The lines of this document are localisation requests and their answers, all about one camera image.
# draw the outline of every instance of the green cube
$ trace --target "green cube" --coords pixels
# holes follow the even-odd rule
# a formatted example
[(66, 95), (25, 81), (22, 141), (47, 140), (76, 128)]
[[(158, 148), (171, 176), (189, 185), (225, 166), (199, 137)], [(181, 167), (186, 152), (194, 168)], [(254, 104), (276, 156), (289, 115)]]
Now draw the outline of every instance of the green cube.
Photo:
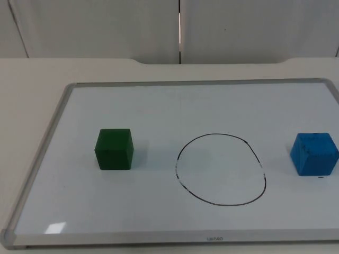
[(131, 169), (133, 142), (130, 129), (101, 129), (95, 146), (101, 170)]

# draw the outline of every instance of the white table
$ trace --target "white table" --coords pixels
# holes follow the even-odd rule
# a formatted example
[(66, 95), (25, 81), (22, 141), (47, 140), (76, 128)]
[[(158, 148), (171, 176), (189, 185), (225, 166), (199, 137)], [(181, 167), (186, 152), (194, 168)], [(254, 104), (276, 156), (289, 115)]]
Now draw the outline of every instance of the white table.
[[(291, 59), (265, 65), (143, 65), (127, 59), (0, 59), (0, 227), (60, 99), (72, 82), (328, 78), (339, 88), (339, 59)], [(24, 250), (45, 253), (46, 250)], [(93, 249), (48, 250), (92, 253)], [(111, 253), (99, 248), (97, 253)], [(116, 253), (338, 253), (339, 244), (115, 248)], [(0, 253), (7, 253), (0, 247)]]

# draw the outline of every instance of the blue cube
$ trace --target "blue cube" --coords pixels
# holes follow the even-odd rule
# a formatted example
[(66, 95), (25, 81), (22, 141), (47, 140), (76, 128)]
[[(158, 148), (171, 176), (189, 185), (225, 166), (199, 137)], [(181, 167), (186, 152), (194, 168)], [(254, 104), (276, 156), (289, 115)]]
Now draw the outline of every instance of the blue cube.
[(299, 176), (328, 176), (339, 151), (328, 133), (299, 133), (291, 150)]

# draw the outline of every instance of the whiteboard frame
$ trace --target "whiteboard frame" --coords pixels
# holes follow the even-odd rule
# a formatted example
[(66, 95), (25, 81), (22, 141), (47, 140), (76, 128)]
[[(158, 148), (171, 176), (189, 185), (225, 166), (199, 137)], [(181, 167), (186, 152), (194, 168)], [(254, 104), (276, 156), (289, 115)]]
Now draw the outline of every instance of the whiteboard frame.
[(126, 232), (96, 234), (30, 234), (15, 235), (26, 199), (39, 171), (54, 131), (63, 114), (74, 88), (117, 87), (117, 86), (173, 86), (173, 85), (241, 85), (276, 83), (324, 83), (339, 104), (339, 91), (325, 78), (311, 79), (256, 79), (256, 80), (217, 80), (217, 81), (153, 81), (119, 83), (72, 83), (66, 86), (56, 107), (48, 128), (34, 156), (30, 170), (25, 177), (19, 195), (12, 208), (5, 228), (0, 232), (0, 242), (6, 249), (22, 249), (38, 246), (87, 246), (102, 244), (172, 244), (172, 243), (230, 243), (230, 242), (295, 242), (295, 241), (339, 241), (339, 229), (305, 230), (205, 230), (205, 231), (163, 231)]

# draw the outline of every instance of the hand-drawn circle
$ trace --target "hand-drawn circle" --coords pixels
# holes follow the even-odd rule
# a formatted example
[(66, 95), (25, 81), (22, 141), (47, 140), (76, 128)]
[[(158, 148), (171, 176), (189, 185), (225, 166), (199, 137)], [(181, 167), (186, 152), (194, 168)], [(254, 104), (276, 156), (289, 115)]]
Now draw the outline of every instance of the hand-drawn circle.
[(263, 173), (263, 178), (264, 178), (264, 186), (263, 186), (263, 190), (262, 192), (257, 196), (255, 197), (254, 199), (250, 200), (250, 201), (247, 201), (247, 202), (244, 202), (244, 203), (239, 203), (239, 204), (220, 204), (220, 203), (215, 203), (215, 202), (211, 202), (211, 201), (208, 201), (207, 199), (205, 198), (202, 198), (201, 196), (198, 196), (197, 194), (195, 194), (193, 191), (189, 190), (184, 184), (183, 182), (181, 181), (180, 177), (179, 177), (179, 174), (178, 174), (178, 162), (180, 160), (180, 156), (181, 154), (183, 153), (183, 151), (192, 143), (194, 142), (195, 140), (197, 139), (200, 139), (200, 138), (203, 138), (203, 137), (206, 137), (206, 136), (210, 136), (210, 135), (223, 135), (223, 136), (228, 136), (228, 137), (232, 137), (232, 138), (236, 138), (236, 139), (239, 139), (241, 141), (243, 141), (251, 150), (251, 152), (253, 153), (253, 155), (255, 156), (255, 159), (257, 160), (258, 164), (260, 165), (260, 167), (262, 168), (262, 165), (261, 165), (261, 162), (259, 161), (259, 158), (258, 156), (255, 154), (254, 150), (252, 149), (252, 147), (249, 145), (249, 143), (240, 138), (240, 137), (237, 137), (235, 135), (231, 135), (231, 134), (225, 134), (225, 133), (208, 133), (208, 134), (204, 134), (204, 135), (201, 135), (195, 139), (192, 139), (190, 142), (188, 142), (182, 149), (181, 151), (179, 152), (179, 155), (176, 159), (176, 163), (175, 163), (175, 174), (176, 174), (176, 178), (177, 180), (179, 181), (179, 183), (181, 184), (182, 187), (184, 187), (184, 189), (186, 191), (188, 191), (192, 196), (196, 197), (197, 199), (201, 200), (201, 201), (204, 201), (208, 204), (211, 204), (211, 205), (216, 205), (216, 206), (242, 206), (242, 205), (247, 205), (247, 204), (250, 204), (250, 203), (253, 203), (255, 201), (257, 201), (259, 198), (261, 198), (265, 191), (266, 191), (266, 186), (267, 186), (267, 182), (266, 182), (266, 175), (265, 173)]

